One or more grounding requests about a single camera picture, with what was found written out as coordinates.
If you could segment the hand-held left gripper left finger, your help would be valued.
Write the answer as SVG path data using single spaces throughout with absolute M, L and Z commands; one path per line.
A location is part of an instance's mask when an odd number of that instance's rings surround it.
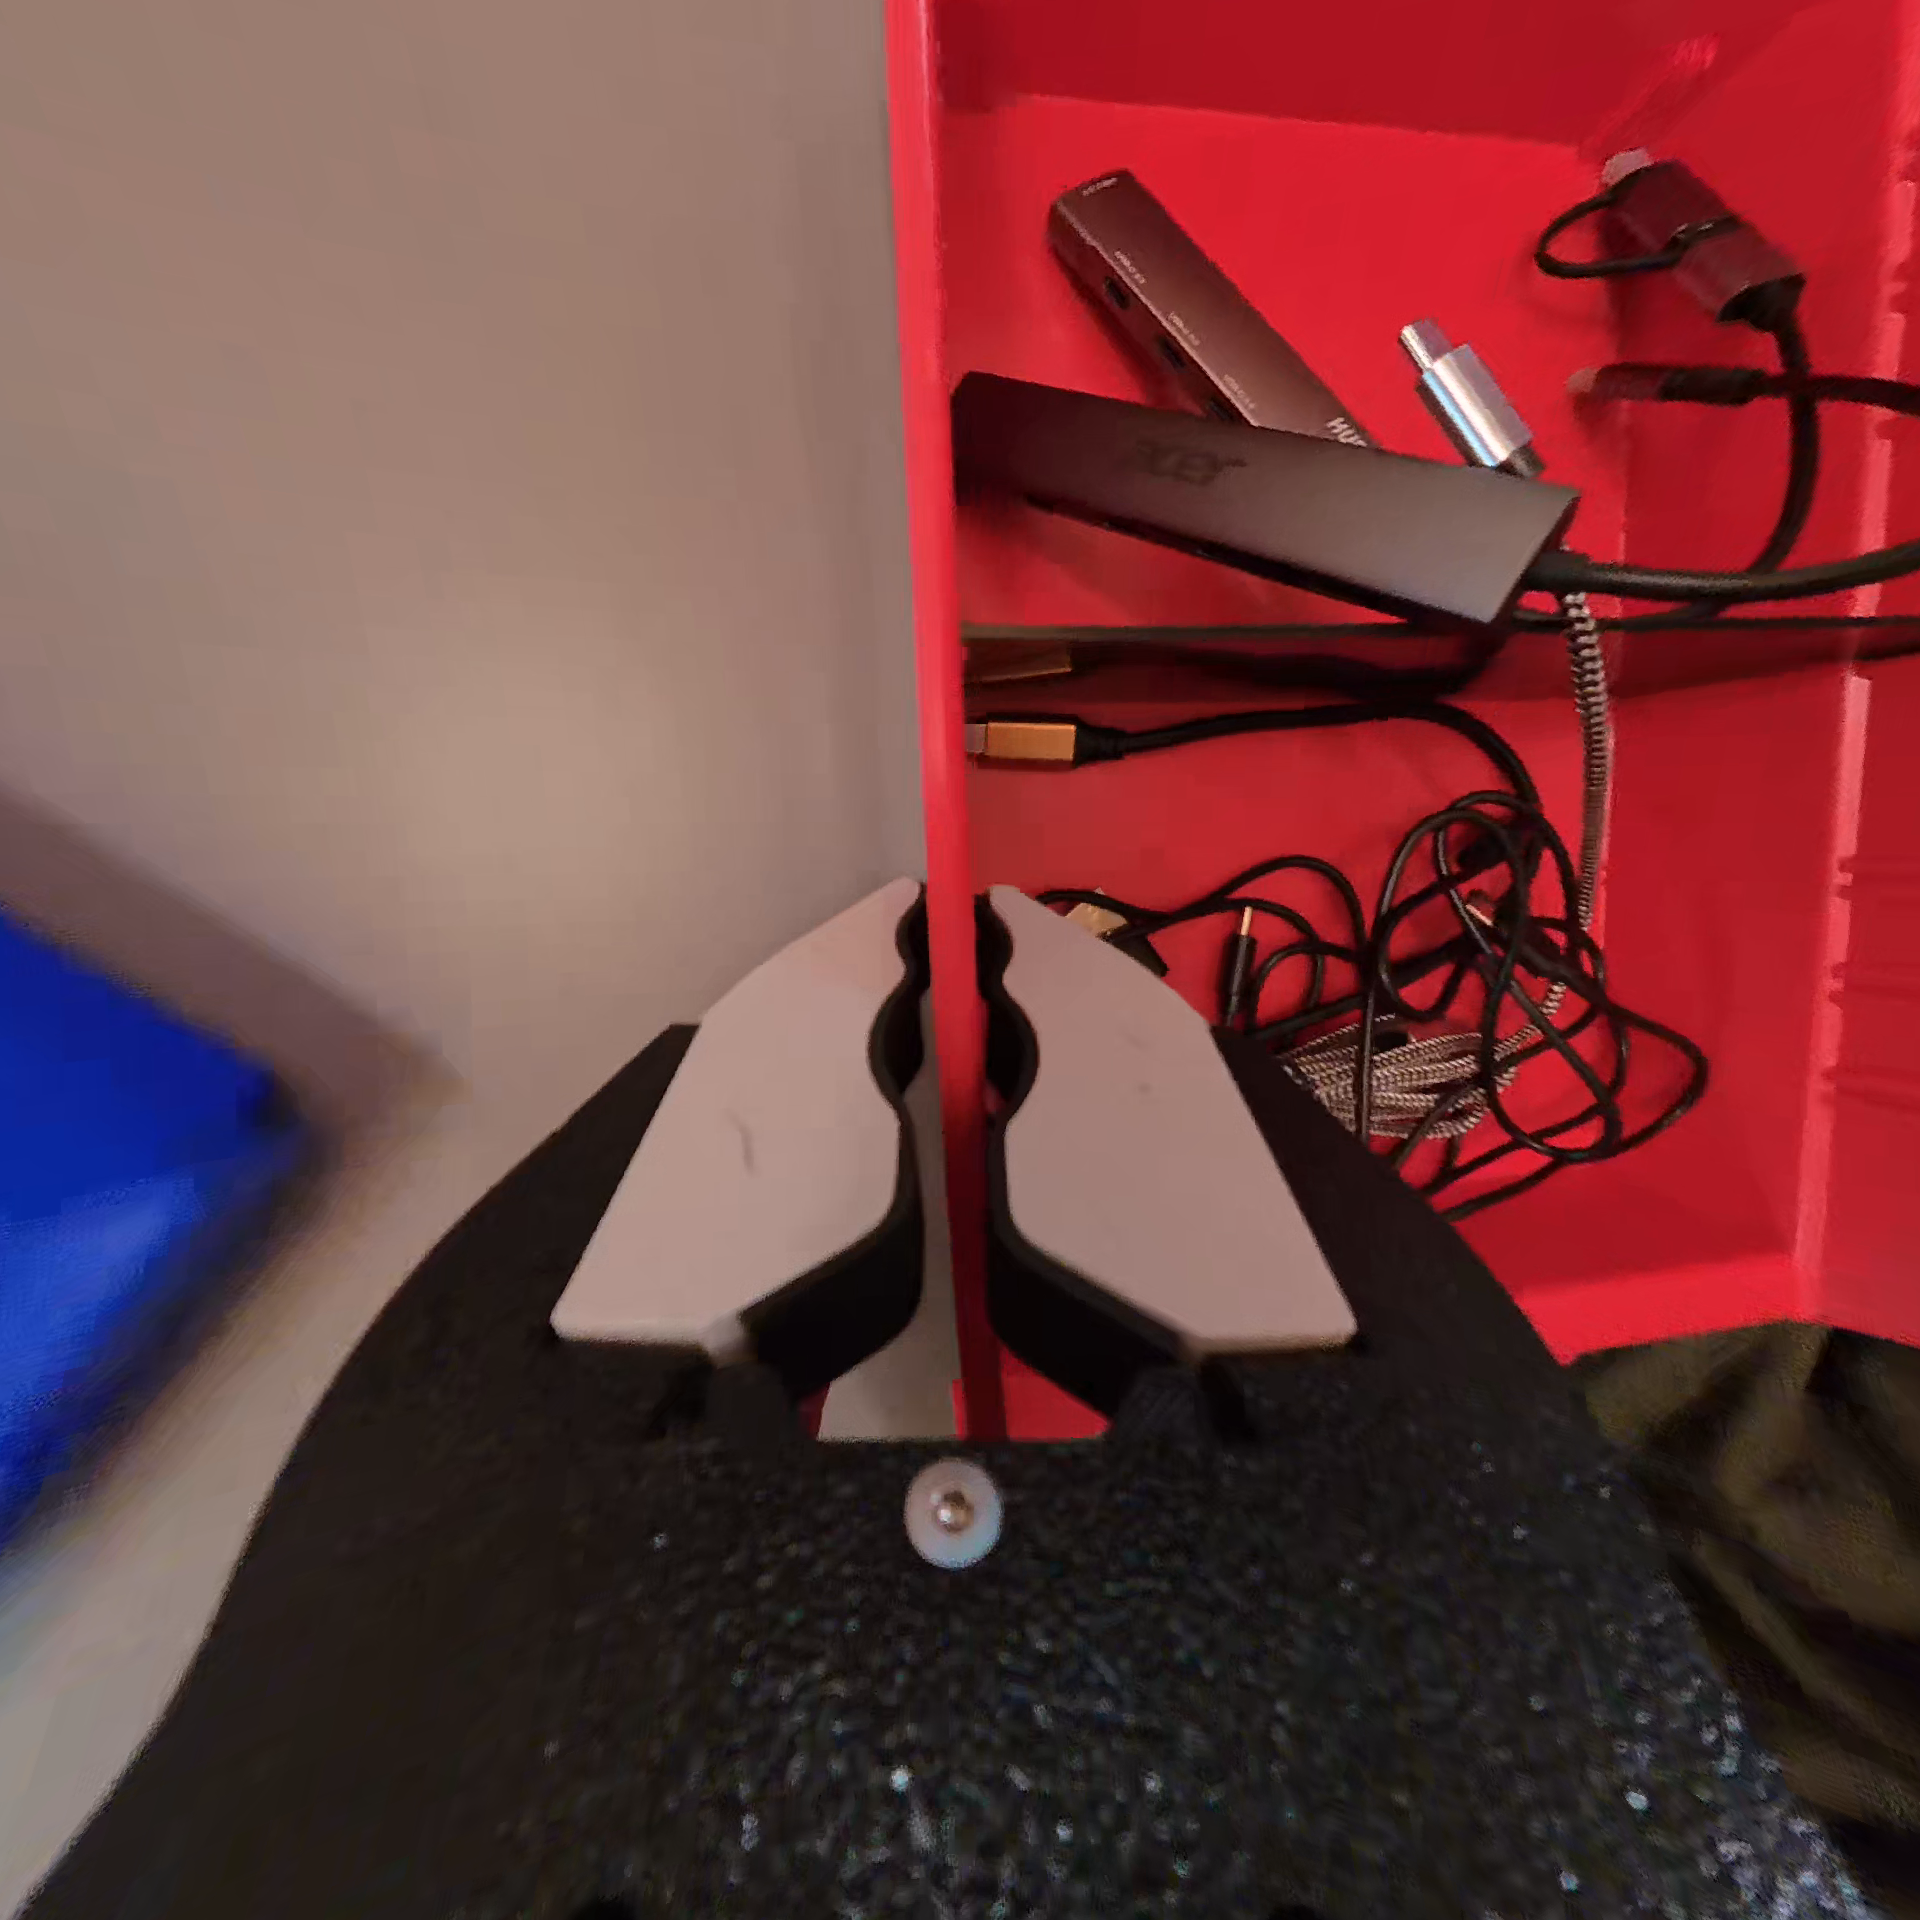
M 925 1063 L 925 882 L 790 942 L 691 1029 L 548 1326 L 575 1348 L 760 1364 L 797 1403 L 925 1291 L 907 1092 Z

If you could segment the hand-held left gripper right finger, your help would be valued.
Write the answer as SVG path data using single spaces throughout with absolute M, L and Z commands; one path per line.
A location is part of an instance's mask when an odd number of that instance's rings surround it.
M 977 897 L 989 1320 L 1101 1417 L 1139 1379 L 1338 1351 L 1355 1312 L 1183 995 L 1028 894 Z

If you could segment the red plastic bin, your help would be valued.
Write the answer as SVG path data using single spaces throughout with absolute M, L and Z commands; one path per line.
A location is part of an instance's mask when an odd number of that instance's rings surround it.
M 974 1437 L 1092 1416 L 985 1309 L 974 895 L 1187 900 L 1304 852 L 1373 885 L 1475 755 L 1430 728 L 1228 742 L 1085 775 L 971 769 L 962 620 L 1333 620 L 1087 527 L 953 498 L 948 390 L 1152 382 L 1069 288 L 1053 197 L 1127 165 L 1383 443 L 1439 453 L 1393 329 L 1465 337 L 1581 489 L 1581 547 L 1731 563 L 1784 485 L 1781 410 L 1585 410 L 1607 357 L 1749 361 L 1654 276 L 1553 283 L 1535 235 L 1627 149 L 1677 158 L 1809 275 L 1820 369 L 1915 378 L 1915 4 L 885 4 L 923 679 L 955 1405 Z M 1626 1001 L 1699 1042 L 1700 1105 L 1465 1225 L 1556 1356 L 1774 1320 L 1915 1340 L 1915 582 L 1813 627 L 1617 635 L 1601 915 Z

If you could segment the black usb hub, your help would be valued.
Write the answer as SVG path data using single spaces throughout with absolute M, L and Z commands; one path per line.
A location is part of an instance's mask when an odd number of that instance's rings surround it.
M 1528 592 L 1760 606 L 1917 568 L 1914 539 L 1775 573 L 1598 563 L 1566 547 L 1572 489 L 989 372 L 948 396 L 948 447 L 971 492 L 1348 606 L 1477 627 L 1503 624 Z

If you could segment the slim grey usb hub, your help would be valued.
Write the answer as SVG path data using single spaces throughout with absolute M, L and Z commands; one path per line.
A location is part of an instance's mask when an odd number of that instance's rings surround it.
M 1127 171 L 1048 211 L 1048 246 L 1111 327 L 1209 419 L 1372 447 L 1304 358 Z

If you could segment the blue plastic bin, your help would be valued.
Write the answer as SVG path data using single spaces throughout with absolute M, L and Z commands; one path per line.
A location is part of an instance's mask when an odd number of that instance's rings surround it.
M 4 1548 L 175 1370 L 313 1146 L 269 1067 L 4 913 Z

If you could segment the person's olive trouser leg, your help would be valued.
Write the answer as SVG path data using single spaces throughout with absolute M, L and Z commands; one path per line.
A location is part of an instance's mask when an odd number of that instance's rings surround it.
M 1788 1785 L 1917 1905 L 1917 1350 L 1816 1326 L 1570 1368 Z

